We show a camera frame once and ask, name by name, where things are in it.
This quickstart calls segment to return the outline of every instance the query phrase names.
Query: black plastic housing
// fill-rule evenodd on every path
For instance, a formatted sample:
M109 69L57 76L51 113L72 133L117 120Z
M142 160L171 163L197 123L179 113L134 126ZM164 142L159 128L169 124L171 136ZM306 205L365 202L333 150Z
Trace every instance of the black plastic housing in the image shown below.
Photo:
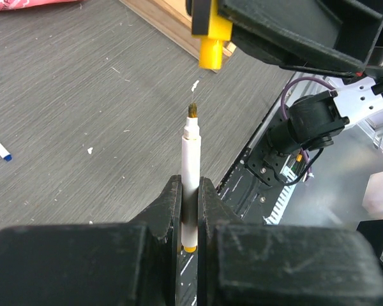
M345 128L347 118L340 117L333 101L335 91L302 97L289 109L289 119L269 130L271 146L282 154L301 147L317 150L332 145L332 137Z
M353 77L383 47L383 0L218 0L232 41L281 68Z
M198 305L383 305L377 260L355 232L226 224L207 248L208 302Z

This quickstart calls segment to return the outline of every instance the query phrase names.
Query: black 3d printed part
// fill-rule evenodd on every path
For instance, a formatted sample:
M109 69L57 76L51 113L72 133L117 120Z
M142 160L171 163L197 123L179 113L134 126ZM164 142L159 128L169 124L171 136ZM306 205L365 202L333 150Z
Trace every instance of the black 3d printed part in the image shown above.
M269 64L352 77L383 47L383 0L218 0L232 41Z
M226 224L207 249L204 305L383 305L377 259L355 232Z

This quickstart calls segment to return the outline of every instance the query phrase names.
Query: yellow plastic part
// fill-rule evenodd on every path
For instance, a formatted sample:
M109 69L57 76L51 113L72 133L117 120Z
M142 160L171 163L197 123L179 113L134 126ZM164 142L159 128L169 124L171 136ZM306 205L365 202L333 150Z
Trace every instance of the yellow plastic part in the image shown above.
M199 67L203 69L221 69L223 61L222 40L201 39Z
M184 250L187 252L187 253L193 253L194 251L196 251L197 247L184 247Z
M201 39L199 67L221 69L224 41L231 40L232 22L218 15L217 0L211 0L208 35Z

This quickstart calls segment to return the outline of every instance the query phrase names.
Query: gray table surface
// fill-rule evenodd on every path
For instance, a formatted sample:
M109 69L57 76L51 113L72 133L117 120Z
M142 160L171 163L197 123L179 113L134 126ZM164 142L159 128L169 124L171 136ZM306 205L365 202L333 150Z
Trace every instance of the gray table surface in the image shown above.
M202 175L219 183L290 76L238 51L202 71L118 0L0 13L0 228L135 216L180 171L199 78Z

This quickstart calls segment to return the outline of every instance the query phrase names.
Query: wire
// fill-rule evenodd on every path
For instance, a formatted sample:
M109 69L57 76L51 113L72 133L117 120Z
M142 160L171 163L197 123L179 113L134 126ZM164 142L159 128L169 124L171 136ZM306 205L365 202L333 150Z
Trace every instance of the wire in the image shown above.
M293 80L292 82L288 83L285 88L282 90L282 93L281 93L281 107L280 107L280 110L281 110L281 114L282 114L282 117L284 118L284 120L287 120L288 119L288 114L287 114L287 111L285 109L285 104L286 104L286 98L287 98L287 94L288 94L288 91L296 84L298 84L299 82L302 82L302 81L311 81L311 82L316 82L324 87L326 87L327 89L329 89L330 91L334 90L334 87L319 79L319 78L314 78L313 76L304 76L302 78L297 78L296 80ZM304 157L304 161L306 164L309 163L309 155L308 153L301 149L300 153L303 155ZM309 167L308 168L308 174L311 173L311 168Z
M302 179L303 177L306 175L306 173L308 172L308 170L311 168L311 166L314 164L314 162L317 161L317 159L319 158L319 156L322 154L322 152L324 151L324 148L321 148L319 149L318 153L315 155L315 157L306 165L305 169L301 172L301 174L298 175L298 177L293 180L292 182L284 182L277 174L277 172L275 171L274 168L271 167L271 169L274 171L274 178L279 182L281 183L283 186L292 186L292 185L295 185L295 184L298 184Z

